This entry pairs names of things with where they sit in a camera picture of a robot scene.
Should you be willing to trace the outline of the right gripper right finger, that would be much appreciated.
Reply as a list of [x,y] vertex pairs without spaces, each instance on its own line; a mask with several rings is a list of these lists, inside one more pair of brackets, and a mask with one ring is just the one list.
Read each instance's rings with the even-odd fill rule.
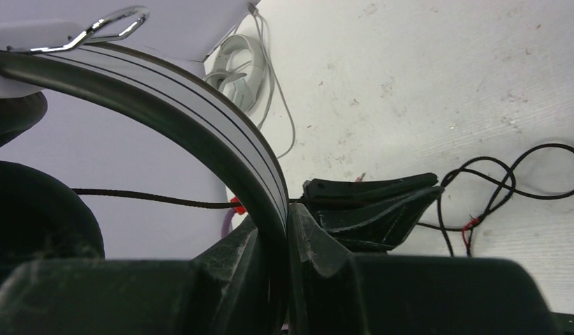
[[289,207],[291,334],[556,334],[517,263],[353,253]]

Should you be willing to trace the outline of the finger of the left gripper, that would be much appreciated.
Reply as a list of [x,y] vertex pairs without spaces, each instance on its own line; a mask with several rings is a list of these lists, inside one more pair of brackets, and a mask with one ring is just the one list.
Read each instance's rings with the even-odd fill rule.
[[378,181],[332,181],[312,179],[303,186],[302,199],[324,200],[381,200],[422,188],[435,186],[438,177],[434,173],[417,174]]
[[310,211],[317,224],[352,252],[387,252],[401,245],[444,192],[429,186],[357,209]]

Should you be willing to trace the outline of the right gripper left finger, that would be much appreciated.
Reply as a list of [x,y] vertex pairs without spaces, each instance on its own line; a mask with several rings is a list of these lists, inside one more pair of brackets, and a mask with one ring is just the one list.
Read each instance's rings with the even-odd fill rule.
[[0,334],[272,334],[252,220],[192,260],[46,260],[0,287]]

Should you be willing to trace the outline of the black and white headphones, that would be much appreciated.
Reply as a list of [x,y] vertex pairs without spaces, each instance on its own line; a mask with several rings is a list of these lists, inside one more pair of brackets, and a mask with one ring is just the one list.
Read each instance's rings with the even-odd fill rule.
[[130,6],[54,47],[0,49],[0,76],[123,114],[173,141],[231,187],[274,256],[272,289],[286,285],[288,192],[277,157],[236,104],[184,69],[120,45],[149,17]]

